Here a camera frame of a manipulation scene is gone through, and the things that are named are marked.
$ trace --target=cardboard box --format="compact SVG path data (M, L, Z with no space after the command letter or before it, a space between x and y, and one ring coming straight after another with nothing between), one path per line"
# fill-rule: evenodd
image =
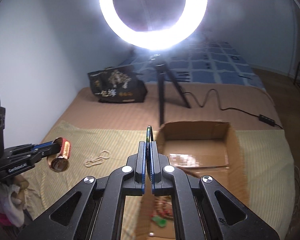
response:
M244 159L235 131L229 123L212 121L181 121L163 125L155 139L158 152L169 157L170 164L200 178L210 175L246 206L249 204ZM164 228L151 221L154 195L149 179L141 200L137 240L174 239L172 220Z

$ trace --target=white wall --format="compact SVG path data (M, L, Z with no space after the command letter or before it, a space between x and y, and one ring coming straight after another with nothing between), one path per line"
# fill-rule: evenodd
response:
M208 0L201 24L212 39L228 41L249 64L288 73L294 64L292 0Z
M98 0L2 0L5 147L39 143L89 85L87 72L118 64L129 50L107 26Z

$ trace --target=blue checkered blanket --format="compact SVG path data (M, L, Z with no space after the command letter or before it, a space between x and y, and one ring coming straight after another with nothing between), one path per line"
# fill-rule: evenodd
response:
M184 44L167 52L168 68L178 82L237 84L264 89L260 78L228 42ZM138 53L120 66L133 65L144 82L157 81L156 71L149 64L149 53Z

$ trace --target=tripod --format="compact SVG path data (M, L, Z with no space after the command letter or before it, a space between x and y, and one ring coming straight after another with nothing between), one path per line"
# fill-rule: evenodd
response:
M187 108L191 108L188 100L186 99L184 93L182 92L181 86L178 84L176 78L174 77L173 73L170 69L168 69L167 64L160 63L154 65L155 70L157 71L157 78L158 78L158 91L159 91L159 115L160 115L160 126L164 123L164 76L165 74L168 75L170 81L173 83L174 87L178 91L179 95L181 96L183 102L185 103Z

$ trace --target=light stand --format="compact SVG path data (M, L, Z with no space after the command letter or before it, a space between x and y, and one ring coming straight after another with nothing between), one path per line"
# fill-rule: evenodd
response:
M165 74L168 75L170 81L173 83L174 87L178 91L179 95L181 96L183 102L185 103L187 108L191 108L188 100L186 99L184 93L182 92L181 86L178 84L175 76L171 72L170 69L167 67L167 63L165 61L156 62L158 57L160 55L155 55L150 60L153 60L153 67L155 68L157 72L157 79L158 79L158 93L159 93L159 124L160 126L164 123L164 80L165 80Z

